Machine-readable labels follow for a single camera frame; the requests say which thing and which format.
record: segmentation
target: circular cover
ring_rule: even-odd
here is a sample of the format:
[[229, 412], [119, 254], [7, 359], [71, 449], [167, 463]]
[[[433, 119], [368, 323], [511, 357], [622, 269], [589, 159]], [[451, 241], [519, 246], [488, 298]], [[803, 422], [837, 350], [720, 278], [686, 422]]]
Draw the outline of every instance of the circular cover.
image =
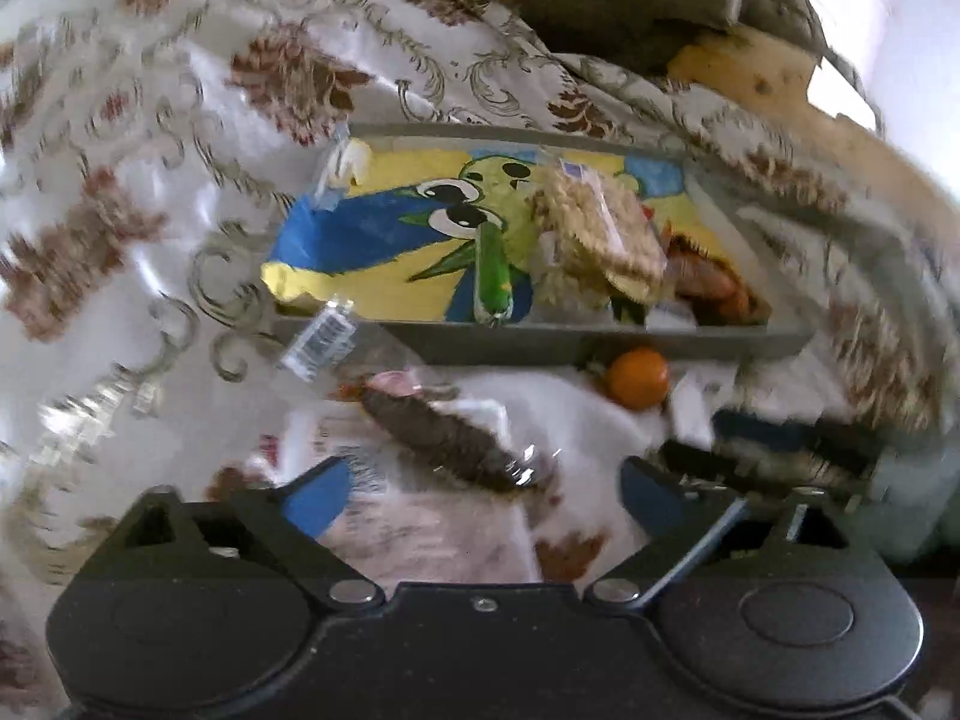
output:
[[200, 578], [162, 578], [162, 568], [131, 570], [128, 580], [78, 577], [47, 623], [67, 690], [117, 707], [192, 709], [289, 661], [309, 623], [296, 586], [243, 560], [205, 565]]
[[770, 709], [843, 709], [904, 676], [923, 624], [893, 577], [777, 567], [731, 576], [720, 563], [669, 587], [656, 613], [666, 646], [714, 688]]

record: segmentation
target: cartoon character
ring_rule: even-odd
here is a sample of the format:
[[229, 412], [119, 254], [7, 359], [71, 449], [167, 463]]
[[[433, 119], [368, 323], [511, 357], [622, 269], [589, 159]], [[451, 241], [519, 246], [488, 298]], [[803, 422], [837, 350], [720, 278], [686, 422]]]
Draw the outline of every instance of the cartoon character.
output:
[[286, 301], [347, 295], [370, 319], [472, 322], [506, 314], [518, 322], [533, 301], [528, 200], [538, 167], [502, 155], [460, 164], [456, 178], [363, 194], [330, 211], [301, 199], [263, 266], [264, 280]]

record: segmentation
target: wooden surface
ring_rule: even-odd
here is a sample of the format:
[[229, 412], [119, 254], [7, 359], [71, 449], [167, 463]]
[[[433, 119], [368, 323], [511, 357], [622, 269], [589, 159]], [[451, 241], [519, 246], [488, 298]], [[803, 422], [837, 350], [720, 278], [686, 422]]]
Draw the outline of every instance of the wooden surface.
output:
[[844, 116], [808, 102], [818, 59], [770, 35], [738, 25], [704, 35], [669, 65], [674, 79], [697, 82], [781, 124], [843, 167], [870, 196], [889, 201], [941, 247], [960, 256], [960, 209], [904, 154]]

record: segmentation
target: cartoon eye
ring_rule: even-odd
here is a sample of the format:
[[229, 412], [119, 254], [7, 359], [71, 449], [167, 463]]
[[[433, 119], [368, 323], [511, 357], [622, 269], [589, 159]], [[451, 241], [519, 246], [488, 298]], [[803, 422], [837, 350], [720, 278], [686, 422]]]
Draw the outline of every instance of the cartoon eye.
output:
[[421, 197], [429, 197], [449, 205], [476, 202], [480, 199], [480, 190], [476, 186], [458, 178], [436, 178], [433, 181], [424, 181], [416, 187], [416, 193]]
[[438, 208], [430, 214], [429, 224], [445, 236], [469, 240], [476, 238], [477, 227], [485, 221], [492, 221], [497, 227], [503, 228], [503, 220], [498, 215], [468, 203]]
[[526, 165], [520, 165], [520, 162], [507, 162], [501, 167], [503, 172], [507, 173], [511, 178], [529, 178], [530, 169]]

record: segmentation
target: tangerine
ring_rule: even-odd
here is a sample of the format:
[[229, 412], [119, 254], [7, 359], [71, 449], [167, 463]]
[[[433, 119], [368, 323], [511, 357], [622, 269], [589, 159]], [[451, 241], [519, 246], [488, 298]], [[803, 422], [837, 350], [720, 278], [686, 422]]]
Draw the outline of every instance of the tangerine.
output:
[[623, 408], [642, 412], [670, 394], [670, 370], [653, 349], [634, 349], [607, 368], [607, 396]]

